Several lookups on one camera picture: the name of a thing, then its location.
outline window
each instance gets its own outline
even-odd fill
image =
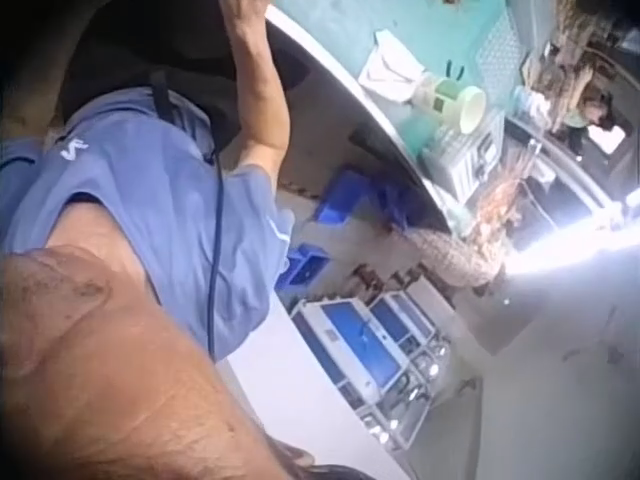
[[[625,131],[618,125],[613,130],[607,132],[595,125],[589,127],[589,137],[602,149],[607,155],[611,155],[620,144],[627,138]]]

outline blue plastic crate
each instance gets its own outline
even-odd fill
[[[323,225],[344,225],[358,202],[371,193],[369,178],[353,170],[343,170],[325,191],[314,220]]]
[[[331,261],[329,254],[322,248],[308,243],[298,245],[287,254],[289,266],[278,277],[276,290],[288,287],[306,288],[320,275]]]

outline blue shirt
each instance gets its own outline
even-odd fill
[[[149,88],[136,88],[87,104],[46,152],[33,139],[4,143],[0,245],[44,247],[69,200],[89,195],[119,224],[165,311],[206,348],[218,179],[203,157],[214,145],[206,115],[175,92],[170,101],[176,125],[157,117]],[[293,226],[259,167],[226,175],[224,188],[216,360],[266,318]]]

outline white logo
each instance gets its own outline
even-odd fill
[[[79,138],[72,138],[67,145],[67,149],[62,150],[60,152],[60,155],[62,155],[62,158],[64,158],[65,160],[69,160],[70,162],[72,162],[76,159],[77,149],[86,150],[87,148],[89,148],[89,145],[84,143],[82,140],[80,140]]]

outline teal tabletop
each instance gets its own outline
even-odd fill
[[[409,105],[363,92],[355,81],[374,49],[376,31],[391,31],[437,75],[446,74],[448,62],[455,72],[464,67],[462,83],[482,88],[494,108],[508,103],[516,84],[522,49],[505,0],[275,0],[274,5],[270,20],[322,57],[416,171],[424,168],[420,152],[435,141],[437,123]],[[433,196],[437,188],[426,180],[425,186]]]

